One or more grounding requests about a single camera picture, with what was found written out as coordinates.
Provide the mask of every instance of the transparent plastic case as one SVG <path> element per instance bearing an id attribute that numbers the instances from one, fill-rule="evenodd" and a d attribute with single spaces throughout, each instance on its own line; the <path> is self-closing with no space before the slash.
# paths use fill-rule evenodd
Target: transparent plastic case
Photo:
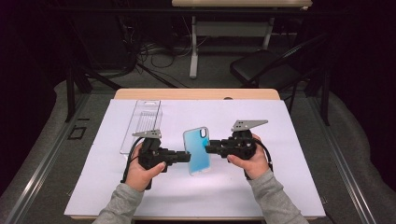
<path id="1" fill-rule="evenodd" d="M 133 133 L 160 130 L 163 111 L 161 101 L 139 100 L 134 107 L 134 113 L 129 123 L 128 131 L 122 142 L 121 154 L 129 154 L 132 144 L 138 138 Z"/>
<path id="2" fill-rule="evenodd" d="M 205 146 L 209 144 L 209 130 L 201 127 L 183 133 L 184 148 L 191 154 L 190 175 L 198 175 L 210 170 L 210 155 Z"/>

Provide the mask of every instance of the white paper sheet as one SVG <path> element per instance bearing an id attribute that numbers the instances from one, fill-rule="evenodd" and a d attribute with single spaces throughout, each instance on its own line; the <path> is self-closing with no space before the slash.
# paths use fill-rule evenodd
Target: white paper sheet
<path id="1" fill-rule="evenodd" d="M 120 147 L 135 100 L 112 100 L 81 177 L 66 207 L 68 216 L 97 216 L 120 183 L 126 158 Z M 276 179 L 305 217 L 324 217 L 318 192 L 283 101 L 163 100 L 161 147 L 184 150 L 182 134 L 206 126 L 210 139 L 231 136 L 237 119 L 268 119 L 251 129 L 271 153 Z M 190 176 L 175 163 L 156 176 L 136 210 L 144 217 L 262 217 L 242 169 L 211 155 L 211 171 Z"/>

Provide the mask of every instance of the gray sleeve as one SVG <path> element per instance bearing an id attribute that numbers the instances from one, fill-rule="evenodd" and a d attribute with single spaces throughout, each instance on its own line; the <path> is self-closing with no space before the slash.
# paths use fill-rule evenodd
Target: gray sleeve
<path id="1" fill-rule="evenodd" d="M 119 184 L 111 195 L 111 200 L 94 224 L 128 223 L 132 221 L 137 206 L 142 202 L 143 192 L 131 189 L 126 184 Z"/>
<path id="2" fill-rule="evenodd" d="M 248 182 L 256 202 L 262 208 L 266 223 L 308 223 L 271 170 Z"/>

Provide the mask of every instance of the white table leg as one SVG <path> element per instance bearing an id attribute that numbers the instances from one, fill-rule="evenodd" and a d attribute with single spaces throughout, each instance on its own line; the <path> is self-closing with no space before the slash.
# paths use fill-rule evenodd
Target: white table leg
<path id="1" fill-rule="evenodd" d="M 195 17 L 192 17 L 191 23 L 191 65 L 190 65 L 190 78 L 196 79 L 197 78 L 197 68 L 198 68 L 198 49 L 197 49 L 197 27 L 196 27 L 196 20 Z"/>
<path id="2" fill-rule="evenodd" d="M 263 49 L 268 49 L 268 45 L 270 43 L 270 38 L 271 38 L 271 33 L 274 28 L 274 21 L 275 21 L 275 18 L 271 18 L 268 21 L 267 34 L 265 35 L 264 41 L 262 43 Z"/>

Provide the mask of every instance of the chair leg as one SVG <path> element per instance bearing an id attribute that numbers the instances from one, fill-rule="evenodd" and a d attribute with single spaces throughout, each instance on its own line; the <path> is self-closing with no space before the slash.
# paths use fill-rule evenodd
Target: chair leg
<path id="1" fill-rule="evenodd" d="M 290 99 L 290 103 L 289 103 L 289 114 L 291 113 L 291 108 L 293 107 L 294 97 L 297 92 L 297 84 L 298 84 L 298 82 L 293 85 L 293 91 L 292 91 L 291 99 Z"/>

